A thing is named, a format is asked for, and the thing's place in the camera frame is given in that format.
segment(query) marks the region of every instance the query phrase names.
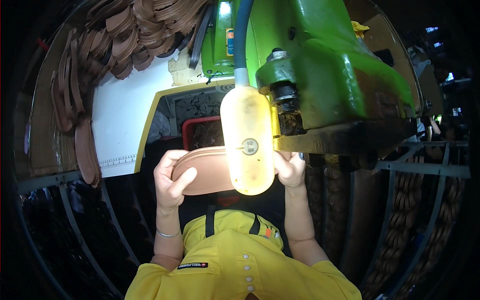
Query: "label on machine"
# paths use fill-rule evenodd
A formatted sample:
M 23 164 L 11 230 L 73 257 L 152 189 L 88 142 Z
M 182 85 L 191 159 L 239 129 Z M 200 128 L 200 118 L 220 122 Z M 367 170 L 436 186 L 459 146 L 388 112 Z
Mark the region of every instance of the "label on machine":
M 233 28 L 225 30 L 227 32 L 227 56 L 233 56 Z

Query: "bracelet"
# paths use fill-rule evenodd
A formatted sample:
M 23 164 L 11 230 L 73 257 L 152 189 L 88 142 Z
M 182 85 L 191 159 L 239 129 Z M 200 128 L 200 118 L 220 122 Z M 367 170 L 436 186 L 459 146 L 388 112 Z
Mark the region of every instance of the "bracelet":
M 179 229 L 179 231 L 175 234 L 165 234 L 165 233 L 161 233 L 160 230 L 158 230 L 158 228 L 156 228 L 156 232 L 161 235 L 162 237 L 165 237 L 165 238 L 173 238 L 173 237 L 176 237 L 177 235 L 180 234 L 180 231 L 181 229 Z

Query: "green machine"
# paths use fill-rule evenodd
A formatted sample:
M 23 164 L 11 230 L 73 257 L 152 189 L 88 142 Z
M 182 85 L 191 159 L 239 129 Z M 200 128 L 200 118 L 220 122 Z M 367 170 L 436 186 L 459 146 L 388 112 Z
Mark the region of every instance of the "green machine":
M 239 5 L 211 10 L 207 77 L 233 76 Z M 416 134 L 407 81 L 360 45 L 342 0 L 255 0 L 245 45 L 250 83 L 276 108 L 276 150 L 302 152 L 313 167 L 371 169 Z

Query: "yellow cloth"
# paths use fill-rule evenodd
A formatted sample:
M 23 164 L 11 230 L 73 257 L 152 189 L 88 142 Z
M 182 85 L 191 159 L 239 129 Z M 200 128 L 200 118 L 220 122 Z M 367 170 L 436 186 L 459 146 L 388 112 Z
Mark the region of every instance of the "yellow cloth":
M 183 233 L 181 265 L 208 263 L 169 272 L 143 264 L 125 299 L 245 300 L 252 292 L 269 299 L 361 299 L 358 289 L 330 261 L 309 267 L 286 257 L 278 229 L 259 217 L 259 235 L 249 234 L 254 214 L 221 210 L 215 235 L 205 238 L 205 216 L 190 221 Z
M 361 36 L 361 38 L 364 38 L 365 36 L 363 35 L 363 32 L 365 30 L 369 30 L 370 27 L 363 26 L 357 21 L 351 21 L 351 22 L 352 22 L 353 31 L 355 31 L 355 35 L 357 36 L 357 38 L 359 38 L 359 36 Z

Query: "shirt label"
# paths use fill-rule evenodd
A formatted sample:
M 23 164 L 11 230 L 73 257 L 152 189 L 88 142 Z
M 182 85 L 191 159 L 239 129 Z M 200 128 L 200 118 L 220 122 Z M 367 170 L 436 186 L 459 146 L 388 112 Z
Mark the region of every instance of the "shirt label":
M 208 263 L 189 263 L 189 264 L 181 264 L 177 267 L 178 270 L 186 269 L 186 268 L 207 268 Z

